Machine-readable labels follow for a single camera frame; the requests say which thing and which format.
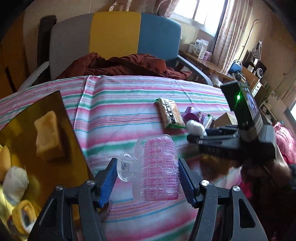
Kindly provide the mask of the white fluffy sock ball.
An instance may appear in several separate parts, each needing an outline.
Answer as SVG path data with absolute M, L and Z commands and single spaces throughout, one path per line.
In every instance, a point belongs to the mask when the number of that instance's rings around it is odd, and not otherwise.
M 193 136 L 207 136 L 205 127 L 196 120 L 188 120 L 186 129 L 190 135 Z

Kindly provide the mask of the pink clear hair roller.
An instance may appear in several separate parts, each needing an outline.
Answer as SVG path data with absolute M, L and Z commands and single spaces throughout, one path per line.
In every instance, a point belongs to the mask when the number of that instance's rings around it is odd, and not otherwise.
M 179 198 L 178 155 L 170 135 L 139 138 L 132 154 L 123 152 L 118 157 L 116 168 L 118 178 L 131 183 L 135 200 Z

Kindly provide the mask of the beige medicine box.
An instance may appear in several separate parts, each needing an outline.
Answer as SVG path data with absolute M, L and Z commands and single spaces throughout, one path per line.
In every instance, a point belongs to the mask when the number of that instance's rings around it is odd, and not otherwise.
M 226 125 L 237 125 L 237 119 L 229 113 L 224 113 L 222 116 L 213 121 L 215 127 Z

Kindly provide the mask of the red fleece blanket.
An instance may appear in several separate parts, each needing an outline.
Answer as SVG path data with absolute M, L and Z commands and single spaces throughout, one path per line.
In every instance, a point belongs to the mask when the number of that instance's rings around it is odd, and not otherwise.
M 290 131 L 285 128 L 280 122 L 273 125 L 278 145 L 283 159 L 288 165 L 295 164 L 295 139 Z

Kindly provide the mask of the purple snack packet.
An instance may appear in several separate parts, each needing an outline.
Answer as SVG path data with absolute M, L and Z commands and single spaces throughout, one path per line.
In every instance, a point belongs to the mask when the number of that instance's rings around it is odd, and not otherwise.
M 205 114 L 194 107 L 187 107 L 185 112 L 182 115 L 184 123 L 187 123 L 189 120 L 194 120 L 199 123 L 203 123 L 205 119 Z

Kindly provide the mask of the yellow patterned rolled sock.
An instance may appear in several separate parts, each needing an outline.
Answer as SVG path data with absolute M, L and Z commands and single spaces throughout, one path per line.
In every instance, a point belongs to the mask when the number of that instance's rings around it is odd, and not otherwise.
M 13 208 L 7 225 L 15 235 L 28 237 L 40 211 L 35 202 L 23 200 Z

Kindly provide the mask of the white rolled sock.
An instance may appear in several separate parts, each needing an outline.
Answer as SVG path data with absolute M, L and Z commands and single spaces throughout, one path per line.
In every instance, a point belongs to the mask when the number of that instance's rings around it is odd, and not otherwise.
M 3 194 L 11 205 L 21 202 L 29 185 L 29 179 L 25 169 L 12 166 L 5 175 L 3 182 Z

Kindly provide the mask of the wooden side desk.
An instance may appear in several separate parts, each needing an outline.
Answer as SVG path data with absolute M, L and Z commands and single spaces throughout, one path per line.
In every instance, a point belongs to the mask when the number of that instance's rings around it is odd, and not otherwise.
M 208 61 L 208 60 L 201 60 L 198 57 L 196 57 L 194 54 L 179 51 L 179 55 L 184 57 L 186 60 L 194 64 L 196 67 L 200 68 L 205 74 L 216 74 L 220 78 L 222 78 L 222 82 L 226 81 L 232 81 L 234 78 L 229 75 L 226 71 L 224 71 L 222 68 L 218 67 L 214 63 Z

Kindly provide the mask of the yellow sponge block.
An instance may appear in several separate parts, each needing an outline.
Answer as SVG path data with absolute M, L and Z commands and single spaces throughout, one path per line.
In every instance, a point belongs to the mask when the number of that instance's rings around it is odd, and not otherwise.
M 37 131 L 36 155 L 44 161 L 51 161 L 65 156 L 57 116 L 54 111 L 34 121 Z

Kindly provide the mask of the gold rectangular tray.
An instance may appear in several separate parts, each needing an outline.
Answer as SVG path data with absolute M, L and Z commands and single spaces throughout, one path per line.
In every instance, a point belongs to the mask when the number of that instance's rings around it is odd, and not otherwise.
M 44 160 L 37 156 L 34 122 L 50 111 L 57 117 L 64 155 Z M 92 177 L 59 91 L 36 101 L 6 124 L 1 130 L 1 145 L 8 147 L 12 165 L 26 170 L 29 185 L 23 198 L 39 209 L 57 185 L 77 187 Z

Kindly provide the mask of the pink floral curtain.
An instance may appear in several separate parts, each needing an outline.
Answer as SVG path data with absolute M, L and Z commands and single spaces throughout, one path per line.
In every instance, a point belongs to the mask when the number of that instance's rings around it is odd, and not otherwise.
M 252 0 L 228 1 L 214 47 L 212 62 L 228 71 L 242 42 L 253 10 Z

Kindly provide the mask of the tan rolled sock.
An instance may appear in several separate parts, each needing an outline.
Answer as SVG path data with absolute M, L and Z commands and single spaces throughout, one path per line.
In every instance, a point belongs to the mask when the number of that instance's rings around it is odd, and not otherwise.
M 0 181 L 3 182 L 6 173 L 11 168 L 11 154 L 7 145 L 1 149 L 0 155 Z

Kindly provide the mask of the white boxes on desk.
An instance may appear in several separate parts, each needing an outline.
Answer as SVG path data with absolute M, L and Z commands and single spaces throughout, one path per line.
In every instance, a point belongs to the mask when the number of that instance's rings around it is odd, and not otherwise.
M 202 39 L 197 39 L 194 44 L 190 44 L 188 53 L 195 55 L 201 60 L 211 60 L 212 53 L 207 51 L 209 42 Z

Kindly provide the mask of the striped pink green tablecloth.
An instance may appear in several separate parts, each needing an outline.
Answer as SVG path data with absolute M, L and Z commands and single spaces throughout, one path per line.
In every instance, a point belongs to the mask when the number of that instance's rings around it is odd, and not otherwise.
M 82 152 L 92 171 L 104 169 L 113 157 L 133 152 L 139 138 L 170 135 L 178 156 L 198 170 L 195 145 L 183 129 L 166 129 L 156 99 L 176 102 L 183 113 L 193 107 L 219 118 L 229 106 L 218 88 L 183 80 L 138 76 L 85 76 L 33 86 L 1 100 L 1 126 L 30 104 L 60 91 Z M 187 240 L 197 210 L 180 193 L 172 201 L 137 201 L 129 183 L 117 180 L 104 226 L 108 240 Z

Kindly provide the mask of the grey yellow blue chair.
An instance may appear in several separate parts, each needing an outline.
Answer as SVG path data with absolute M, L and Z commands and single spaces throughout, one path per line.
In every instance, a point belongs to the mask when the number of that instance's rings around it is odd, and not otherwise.
M 39 25 L 40 66 L 21 85 L 31 86 L 45 70 L 46 80 L 58 77 L 74 60 L 91 52 L 105 59 L 130 54 L 150 54 L 175 68 L 186 66 L 204 84 L 211 80 L 179 55 L 181 25 L 173 20 L 132 11 L 105 11 L 74 16 L 57 22 L 55 15 L 45 16 Z

